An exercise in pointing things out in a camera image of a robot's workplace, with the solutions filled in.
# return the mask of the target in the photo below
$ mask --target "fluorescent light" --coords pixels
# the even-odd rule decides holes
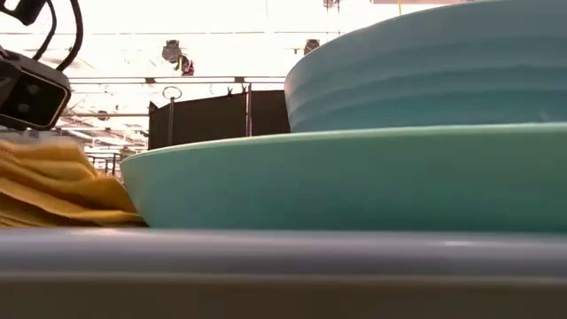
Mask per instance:
[[[118,146],[118,145],[112,145],[112,146],[85,146],[85,151],[86,152],[114,152],[116,153],[116,150],[122,150],[122,149],[128,149],[128,150],[147,150],[148,147],[147,146]]]
[[[70,78],[71,84],[111,84],[111,83],[125,83],[125,84],[143,84],[144,78]]]
[[[253,90],[284,89],[283,83],[254,83]]]
[[[92,136],[86,135],[86,134],[81,133],[81,132],[75,132],[73,130],[69,130],[68,132],[69,132],[69,134],[80,137],[80,138],[93,139]]]
[[[94,158],[101,159],[101,160],[112,159],[114,157],[114,155],[116,155],[117,161],[119,160],[119,156],[120,156],[120,154],[117,153],[117,152],[115,152],[115,153],[85,152],[85,154],[87,156],[92,156]]]
[[[58,129],[61,129],[61,130],[64,130],[64,131],[73,130],[73,131],[96,131],[96,132],[106,131],[106,130],[121,131],[121,132],[138,131],[138,130],[147,131],[148,130],[148,128],[124,128],[124,127],[120,127],[120,128],[85,127],[85,128],[58,128]]]
[[[106,128],[93,128],[93,127],[86,127],[86,128],[59,128],[65,131],[104,131]]]
[[[284,83],[284,77],[249,77],[245,78],[247,83]]]
[[[130,142],[115,137],[97,137],[97,141],[113,145],[131,145]]]
[[[172,77],[172,78],[155,78],[156,83],[234,83],[235,78],[208,78],[208,77]]]
[[[120,154],[117,150],[121,150],[122,146],[107,146],[104,148],[85,146],[85,152],[95,152],[99,154]]]

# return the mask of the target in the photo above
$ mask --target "ribbed bowl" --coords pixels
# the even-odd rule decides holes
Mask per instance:
[[[305,56],[285,95],[293,132],[567,121],[567,1],[389,19]]]
[[[188,144],[126,159],[152,227],[567,231],[567,124],[389,128]]]

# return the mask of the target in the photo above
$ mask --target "yellow napkin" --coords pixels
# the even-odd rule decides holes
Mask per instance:
[[[0,142],[0,227],[144,227],[128,193],[75,144]]]

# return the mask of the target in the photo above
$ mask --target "store ceiling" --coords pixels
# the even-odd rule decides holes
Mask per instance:
[[[323,6],[323,0],[82,1],[86,34],[78,59],[66,70],[74,89],[67,111],[147,113],[150,101],[164,105],[167,99],[161,91],[165,85],[144,82],[146,78],[179,76],[161,57],[167,40],[180,41],[183,53],[194,60],[196,77],[284,77],[302,57],[307,39],[326,43],[343,33],[397,16],[397,1],[388,1],[372,4],[370,0],[342,0],[340,9],[329,10]],[[58,14],[58,32],[43,62],[55,66],[73,44],[75,25],[68,0],[53,2]],[[402,11],[410,13],[461,0],[428,2],[402,1]],[[47,10],[31,27],[23,27],[3,15],[0,44],[33,55],[49,28]],[[113,79],[117,77],[122,79],[117,82]],[[193,99],[226,94],[230,85],[176,83],[175,86],[183,91],[184,99]],[[234,92],[241,88],[240,84],[233,87]],[[104,144],[123,145],[128,141],[127,144],[140,146],[146,140],[148,120],[65,117],[59,125],[76,127],[75,133],[79,132],[76,135],[85,139],[96,136],[103,141],[103,136]],[[88,127],[110,130],[96,134],[80,130]]]

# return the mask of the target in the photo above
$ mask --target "gray shelf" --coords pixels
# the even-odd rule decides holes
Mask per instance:
[[[467,234],[3,230],[0,276],[567,277],[567,238]]]
[[[567,239],[3,230],[6,318],[564,318]]]

